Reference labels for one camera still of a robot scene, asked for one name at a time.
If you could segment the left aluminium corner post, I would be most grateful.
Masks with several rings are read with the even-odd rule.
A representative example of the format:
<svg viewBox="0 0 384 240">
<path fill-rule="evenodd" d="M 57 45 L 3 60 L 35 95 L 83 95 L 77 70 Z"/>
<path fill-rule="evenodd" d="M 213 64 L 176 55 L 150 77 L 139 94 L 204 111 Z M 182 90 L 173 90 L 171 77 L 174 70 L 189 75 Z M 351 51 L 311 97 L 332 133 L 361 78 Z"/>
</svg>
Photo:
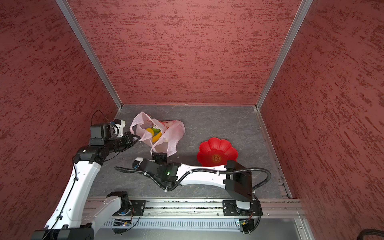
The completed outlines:
<svg viewBox="0 0 384 240">
<path fill-rule="evenodd" d="M 104 70 L 99 58 L 97 57 L 95 51 L 93 50 L 89 40 L 87 39 L 82 27 L 80 26 L 78 20 L 76 19 L 75 14 L 73 13 L 68 1 L 56 0 L 56 3 L 58 4 L 61 12 L 63 13 L 64 17 L 66 18 L 67 22 L 69 23 L 72 31 L 74 32 L 75 36 L 77 37 L 78 41 L 80 42 L 81 46 L 83 47 L 85 53 L 87 54 L 89 60 L 91 61 L 92 65 L 94 66 L 95 70 L 97 71 L 99 77 L 101 78 L 102 82 L 104 83 L 110 96 L 114 100 L 117 108 L 119 110 L 121 110 L 124 105 L 123 105 L 120 97 L 118 96 L 115 88 L 113 87 L 112 82 L 111 82 L 110 78 L 108 77 L 106 71 Z"/>
</svg>

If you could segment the red flower-shaped bowl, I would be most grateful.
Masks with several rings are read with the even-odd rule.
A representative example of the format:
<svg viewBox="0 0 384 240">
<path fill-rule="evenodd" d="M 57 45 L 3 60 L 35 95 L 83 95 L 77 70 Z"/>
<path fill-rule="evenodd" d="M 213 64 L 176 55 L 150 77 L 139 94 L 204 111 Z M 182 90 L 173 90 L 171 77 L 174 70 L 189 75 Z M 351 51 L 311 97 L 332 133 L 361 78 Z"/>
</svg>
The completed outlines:
<svg viewBox="0 0 384 240">
<path fill-rule="evenodd" d="M 203 167 L 226 165 L 228 161 L 236 161 L 238 151 L 228 140 L 210 138 L 199 146 L 197 160 Z"/>
</svg>

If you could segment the pink plastic bag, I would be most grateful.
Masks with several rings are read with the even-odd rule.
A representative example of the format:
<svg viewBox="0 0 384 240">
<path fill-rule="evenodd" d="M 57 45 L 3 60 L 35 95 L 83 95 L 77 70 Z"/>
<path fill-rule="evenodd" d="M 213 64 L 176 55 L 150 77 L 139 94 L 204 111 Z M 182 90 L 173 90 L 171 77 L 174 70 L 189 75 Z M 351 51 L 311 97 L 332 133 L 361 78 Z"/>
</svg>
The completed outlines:
<svg viewBox="0 0 384 240">
<path fill-rule="evenodd" d="M 162 136 L 155 143 L 147 128 L 160 129 Z M 167 153 L 172 156 L 177 153 L 177 144 L 185 134 L 185 126 L 179 120 L 159 121 L 150 115 L 140 112 L 130 125 L 130 132 L 141 137 L 140 142 L 149 146 L 150 153 Z"/>
</svg>

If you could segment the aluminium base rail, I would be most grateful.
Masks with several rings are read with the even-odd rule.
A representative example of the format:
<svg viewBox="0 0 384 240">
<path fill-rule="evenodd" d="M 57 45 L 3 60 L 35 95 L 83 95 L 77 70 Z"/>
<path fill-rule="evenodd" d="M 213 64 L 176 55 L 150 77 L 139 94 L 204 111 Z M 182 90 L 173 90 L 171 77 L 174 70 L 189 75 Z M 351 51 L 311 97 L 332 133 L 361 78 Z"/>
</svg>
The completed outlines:
<svg viewBox="0 0 384 240">
<path fill-rule="evenodd" d="M 144 218 L 256 218 L 258 208 L 251 204 L 252 214 L 240 215 L 236 204 L 223 199 L 130 198 L 143 203 L 139 216 Z M 305 218 L 301 201 L 296 199 L 261 199 L 262 217 L 275 219 Z"/>
</svg>

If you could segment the green fake fruit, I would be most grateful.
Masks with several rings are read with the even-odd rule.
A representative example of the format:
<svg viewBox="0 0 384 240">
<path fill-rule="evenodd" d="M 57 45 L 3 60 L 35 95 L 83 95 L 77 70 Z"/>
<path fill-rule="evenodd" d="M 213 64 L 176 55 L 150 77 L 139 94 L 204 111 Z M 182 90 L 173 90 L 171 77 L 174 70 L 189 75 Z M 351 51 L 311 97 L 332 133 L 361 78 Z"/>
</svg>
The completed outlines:
<svg viewBox="0 0 384 240">
<path fill-rule="evenodd" d="M 159 134 L 160 132 L 161 132 L 161 130 L 159 130 L 159 129 L 154 129 L 154 128 L 151 128 L 151 131 L 150 131 L 151 134 L 153 133 L 153 136 L 156 136 L 156 135 Z"/>
</svg>

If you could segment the right aluminium corner post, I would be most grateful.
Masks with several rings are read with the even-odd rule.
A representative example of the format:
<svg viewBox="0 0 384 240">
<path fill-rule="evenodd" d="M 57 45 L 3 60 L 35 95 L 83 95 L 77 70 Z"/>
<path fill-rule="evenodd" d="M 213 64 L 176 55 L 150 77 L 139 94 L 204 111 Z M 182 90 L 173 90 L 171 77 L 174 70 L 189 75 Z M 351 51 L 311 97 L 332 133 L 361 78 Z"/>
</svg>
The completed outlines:
<svg viewBox="0 0 384 240">
<path fill-rule="evenodd" d="M 283 45 L 279 51 L 279 54 L 278 54 L 278 57 L 276 59 L 276 62 L 271 70 L 271 73 L 267 79 L 267 82 L 261 92 L 261 95 L 256 103 L 256 110 L 258 112 L 261 111 L 261 108 L 262 108 L 262 105 L 280 71 L 280 68 L 281 66 L 283 65 L 284 63 L 284 60 L 288 54 L 288 52 L 290 51 L 290 48 L 299 32 L 299 29 L 311 7 L 313 3 L 313 0 L 302 0 L 301 1 L 301 4 L 298 8 L 298 11 L 293 19 L 293 22 L 290 26 L 290 29 L 286 35 L 286 38 L 283 42 Z"/>
</svg>

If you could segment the yellow fake banana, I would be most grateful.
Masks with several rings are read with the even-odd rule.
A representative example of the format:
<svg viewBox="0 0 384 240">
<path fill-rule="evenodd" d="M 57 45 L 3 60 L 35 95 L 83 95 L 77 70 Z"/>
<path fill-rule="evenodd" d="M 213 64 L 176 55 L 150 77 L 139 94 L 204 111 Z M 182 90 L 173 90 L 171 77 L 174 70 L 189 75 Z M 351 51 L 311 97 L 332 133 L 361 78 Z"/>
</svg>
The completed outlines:
<svg viewBox="0 0 384 240">
<path fill-rule="evenodd" d="M 147 128 L 146 131 L 150 133 L 151 128 Z M 151 135 L 152 135 L 152 142 L 155 143 L 155 142 L 158 141 L 158 140 L 160 139 L 160 137 L 162 136 L 162 132 L 160 132 L 160 133 L 157 134 L 156 136 L 153 136 L 153 133 L 152 133 Z"/>
</svg>

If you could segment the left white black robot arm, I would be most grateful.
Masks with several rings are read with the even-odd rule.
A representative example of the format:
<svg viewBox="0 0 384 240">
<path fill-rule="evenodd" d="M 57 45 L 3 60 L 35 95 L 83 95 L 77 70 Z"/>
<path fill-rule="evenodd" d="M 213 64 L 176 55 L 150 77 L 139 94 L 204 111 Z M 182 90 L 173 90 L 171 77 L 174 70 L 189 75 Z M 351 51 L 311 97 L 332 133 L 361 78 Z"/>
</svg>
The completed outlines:
<svg viewBox="0 0 384 240">
<path fill-rule="evenodd" d="M 112 192 L 88 216 L 83 211 L 91 186 L 111 153 L 121 153 L 133 147 L 140 137 L 130 132 L 101 145 L 82 147 L 73 159 L 67 187 L 56 210 L 43 230 L 34 231 L 32 240 L 92 240 L 104 223 L 114 214 L 133 218 L 134 208 L 127 192 Z"/>
</svg>

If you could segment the aluminium corner post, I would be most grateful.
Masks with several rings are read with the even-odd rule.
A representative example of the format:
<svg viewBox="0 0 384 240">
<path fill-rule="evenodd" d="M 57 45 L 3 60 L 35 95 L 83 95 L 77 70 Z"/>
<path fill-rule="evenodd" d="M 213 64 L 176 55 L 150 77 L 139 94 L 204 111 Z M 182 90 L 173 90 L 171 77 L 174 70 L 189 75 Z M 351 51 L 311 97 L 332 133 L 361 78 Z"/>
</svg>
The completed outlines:
<svg viewBox="0 0 384 240">
<path fill-rule="evenodd" d="M 288 52 L 290 51 L 290 48 L 299 32 L 299 29 L 311 7 L 313 3 L 313 0 L 302 0 L 301 1 L 301 4 L 298 8 L 298 11 L 293 19 L 293 22 L 290 26 L 290 29 L 286 35 L 286 38 L 283 42 L 283 45 L 279 51 L 279 54 L 278 54 L 278 57 L 276 59 L 276 62 L 271 70 L 271 73 L 267 79 L 267 82 L 261 92 L 261 95 L 256 103 L 256 110 L 258 112 L 261 111 L 261 108 L 262 108 L 262 105 L 280 71 L 280 68 L 281 66 L 283 65 L 284 63 L 284 60 L 288 54 Z"/>
<path fill-rule="evenodd" d="M 101 78 L 102 82 L 104 83 L 110 96 L 114 100 L 117 108 L 119 110 L 121 110 L 124 105 L 123 105 L 120 97 L 118 96 L 115 88 L 113 87 L 112 82 L 111 82 L 110 78 L 108 77 L 106 71 L 104 70 L 99 58 L 97 57 L 95 51 L 93 50 L 89 40 L 87 39 L 82 27 L 80 26 L 78 20 L 76 19 L 75 14 L 73 13 L 68 1 L 56 0 L 56 3 L 58 4 L 61 12 L 63 13 L 64 17 L 66 18 L 67 22 L 69 23 L 72 31 L 74 32 L 75 36 L 77 37 L 78 41 L 80 42 L 81 46 L 83 47 L 85 53 L 87 54 L 89 60 L 91 61 L 92 65 L 94 66 L 95 70 L 97 71 L 99 77 Z"/>
</svg>

